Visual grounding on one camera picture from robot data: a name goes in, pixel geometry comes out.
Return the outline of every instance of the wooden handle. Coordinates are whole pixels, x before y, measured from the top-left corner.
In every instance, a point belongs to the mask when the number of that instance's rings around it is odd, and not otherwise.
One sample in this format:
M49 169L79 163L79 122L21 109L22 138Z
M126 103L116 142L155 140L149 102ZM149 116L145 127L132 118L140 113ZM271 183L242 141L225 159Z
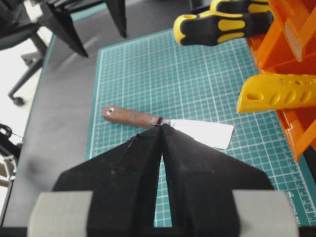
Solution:
M136 127L150 128L160 123L160 117L138 111L127 110L118 106L108 105L102 111L105 120L123 123Z

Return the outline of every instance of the chair leg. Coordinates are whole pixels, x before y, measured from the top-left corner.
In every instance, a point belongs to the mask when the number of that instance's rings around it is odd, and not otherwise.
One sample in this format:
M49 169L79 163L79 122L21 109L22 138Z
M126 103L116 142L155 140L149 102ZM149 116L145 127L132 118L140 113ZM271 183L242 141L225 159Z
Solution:
M39 52L33 52L33 53L26 53L22 54L21 58L25 62L26 66L31 66L31 64L34 62L34 60L41 57L41 54Z
M37 33L33 33L31 35L31 40L33 44L35 45L35 47L38 49L41 56L44 57L47 51L46 43L41 39L41 37Z
M28 70L23 74L23 76L19 79L19 81L14 85L14 87L10 90L8 93L8 96L12 99L12 101L18 105L21 106L24 104L24 101L21 97L14 97L14 93L21 88L21 86L27 82L27 80L43 65L44 58L41 57L34 61L31 66L28 68Z

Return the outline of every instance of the orange plastic rack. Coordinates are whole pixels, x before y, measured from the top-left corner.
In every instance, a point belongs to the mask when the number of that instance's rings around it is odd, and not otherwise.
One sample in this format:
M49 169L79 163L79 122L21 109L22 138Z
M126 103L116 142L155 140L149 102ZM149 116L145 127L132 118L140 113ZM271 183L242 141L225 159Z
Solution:
M247 39L262 73L316 75L316 0L268 0L275 20L265 35ZM316 108L276 111L297 162L316 149Z

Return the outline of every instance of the green cutting mat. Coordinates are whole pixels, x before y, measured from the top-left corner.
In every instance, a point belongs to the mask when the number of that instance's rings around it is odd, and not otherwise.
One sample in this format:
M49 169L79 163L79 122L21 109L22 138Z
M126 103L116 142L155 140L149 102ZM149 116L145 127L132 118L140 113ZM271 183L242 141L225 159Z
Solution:
M223 151L266 172L285 190L299 225L316 225L316 189L306 162L294 162L274 111L237 114L239 91L257 74L244 39L216 47L178 46L172 30L99 50L88 158L123 142L142 129L107 122L106 105L160 115L235 126ZM160 165L155 226L171 226L163 162Z

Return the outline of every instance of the table surface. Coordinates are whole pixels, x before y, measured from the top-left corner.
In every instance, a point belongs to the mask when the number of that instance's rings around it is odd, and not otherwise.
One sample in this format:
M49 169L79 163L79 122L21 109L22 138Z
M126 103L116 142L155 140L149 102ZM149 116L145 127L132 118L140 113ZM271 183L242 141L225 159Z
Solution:
M27 226L40 192L50 191L62 171L86 158L98 49L169 29L189 11L189 1L126 0L127 39L120 37L107 10L79 19L75 28L87 59L55 40L32 105L3 226Z

